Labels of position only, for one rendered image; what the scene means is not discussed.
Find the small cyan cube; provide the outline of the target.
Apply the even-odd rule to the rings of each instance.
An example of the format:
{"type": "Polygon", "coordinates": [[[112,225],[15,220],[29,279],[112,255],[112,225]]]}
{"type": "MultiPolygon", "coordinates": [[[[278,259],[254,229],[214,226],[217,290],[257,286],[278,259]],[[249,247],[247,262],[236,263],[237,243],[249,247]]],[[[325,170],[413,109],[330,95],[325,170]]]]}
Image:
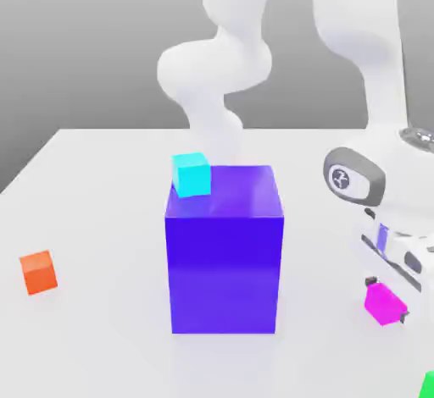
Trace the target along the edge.
{"type": "Polygon", "coordinates": [[[211,193],[211,167],[201,152],[172,157],[172,184],[180,198],[211,193]]]}

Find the small orange cube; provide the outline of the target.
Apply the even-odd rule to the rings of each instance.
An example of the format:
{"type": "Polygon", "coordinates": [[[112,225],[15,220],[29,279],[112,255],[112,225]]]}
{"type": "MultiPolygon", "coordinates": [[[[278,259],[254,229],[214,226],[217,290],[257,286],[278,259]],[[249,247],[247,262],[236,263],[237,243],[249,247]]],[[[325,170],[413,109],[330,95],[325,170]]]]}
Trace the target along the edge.
{"type": "Polygon", "coordinates": [[[29,296],[58,286],[53,260],[48,250],[23,256],[19,261],[29,296]]]}

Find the small green cube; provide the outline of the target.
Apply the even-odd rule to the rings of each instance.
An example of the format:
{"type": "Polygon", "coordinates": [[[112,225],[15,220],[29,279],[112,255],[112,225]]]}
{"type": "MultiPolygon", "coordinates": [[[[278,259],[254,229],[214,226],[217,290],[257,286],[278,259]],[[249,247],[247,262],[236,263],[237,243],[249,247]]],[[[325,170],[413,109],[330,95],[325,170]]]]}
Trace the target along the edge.
{"type": "Polygon", "coordinates": [[[426,372],[418,398],[434,398],[434,370],[426,372]]]}

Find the small magenta cube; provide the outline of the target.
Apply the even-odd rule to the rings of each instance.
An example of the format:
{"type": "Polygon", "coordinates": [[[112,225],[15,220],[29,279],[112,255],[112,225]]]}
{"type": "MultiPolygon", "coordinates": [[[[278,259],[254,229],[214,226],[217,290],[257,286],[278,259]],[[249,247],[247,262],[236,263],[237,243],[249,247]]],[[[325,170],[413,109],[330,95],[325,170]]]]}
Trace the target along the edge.
{"type": "Polygon", "coordinates": [[[364,308],[380,326],[400,323],[401,314],[407,310],[406,304],[379,282],[367,287],[364,308]]]}

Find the large purple box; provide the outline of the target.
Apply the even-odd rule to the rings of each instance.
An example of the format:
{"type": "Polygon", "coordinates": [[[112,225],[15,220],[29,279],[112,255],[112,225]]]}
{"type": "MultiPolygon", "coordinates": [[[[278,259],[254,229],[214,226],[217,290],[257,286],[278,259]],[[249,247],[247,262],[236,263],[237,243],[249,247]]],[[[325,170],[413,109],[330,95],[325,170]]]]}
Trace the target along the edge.
{"type": "Polygon", "coordinates": [[[275,332],[284,213],[268,165],[214,166],[207,196],[164,216],[175,334],[275,332]]]}

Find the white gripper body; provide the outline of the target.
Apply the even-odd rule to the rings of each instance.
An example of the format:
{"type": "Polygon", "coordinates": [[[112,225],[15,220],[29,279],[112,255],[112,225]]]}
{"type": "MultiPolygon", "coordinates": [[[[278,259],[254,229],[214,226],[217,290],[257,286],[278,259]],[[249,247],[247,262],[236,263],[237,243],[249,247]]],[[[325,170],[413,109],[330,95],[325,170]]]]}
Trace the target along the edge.
{"type": "Polygon", "coordinates": [[[425,236],[403,232],[363,233],[362,259],[370,261],[373,276],[402,298],[425,297],[425,236]]]}

